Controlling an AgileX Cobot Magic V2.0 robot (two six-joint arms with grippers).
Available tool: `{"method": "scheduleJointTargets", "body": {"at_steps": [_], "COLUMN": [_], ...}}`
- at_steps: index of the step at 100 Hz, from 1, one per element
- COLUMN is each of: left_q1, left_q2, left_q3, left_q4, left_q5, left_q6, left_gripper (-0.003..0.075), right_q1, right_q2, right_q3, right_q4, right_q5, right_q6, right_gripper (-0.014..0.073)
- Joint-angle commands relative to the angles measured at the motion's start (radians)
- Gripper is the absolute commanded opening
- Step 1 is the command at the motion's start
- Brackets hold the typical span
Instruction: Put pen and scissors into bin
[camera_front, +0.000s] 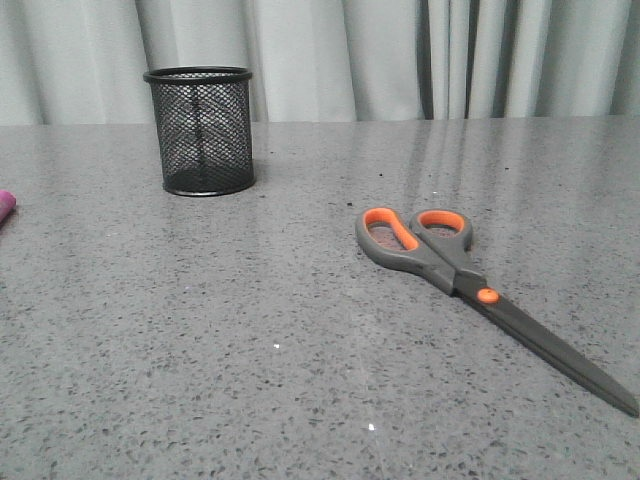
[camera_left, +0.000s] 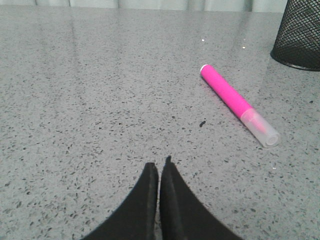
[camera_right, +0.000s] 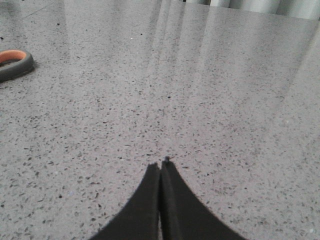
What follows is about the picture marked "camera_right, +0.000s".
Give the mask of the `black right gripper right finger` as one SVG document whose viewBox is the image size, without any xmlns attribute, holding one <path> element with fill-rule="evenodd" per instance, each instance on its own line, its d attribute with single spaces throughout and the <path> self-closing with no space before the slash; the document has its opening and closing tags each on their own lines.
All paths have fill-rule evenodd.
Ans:
<svg viewBox="0 0 320 240">
<path fill-rule="evenodd" d="M 243 240 L 191 191 L 167 156 L 160 171 L 160 218 L 164 240 Z"/>
</svg>

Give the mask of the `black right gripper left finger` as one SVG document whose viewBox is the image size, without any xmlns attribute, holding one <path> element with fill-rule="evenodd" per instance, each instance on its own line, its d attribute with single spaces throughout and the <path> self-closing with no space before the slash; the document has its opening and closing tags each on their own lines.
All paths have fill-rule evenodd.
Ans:
<svg viewBox="0 0 320 240">
<path fill-rule="evenodd" d="M 160 169 L 149 164 L 134 194 L 92 240 L 157 240 Z"/>
</svg>

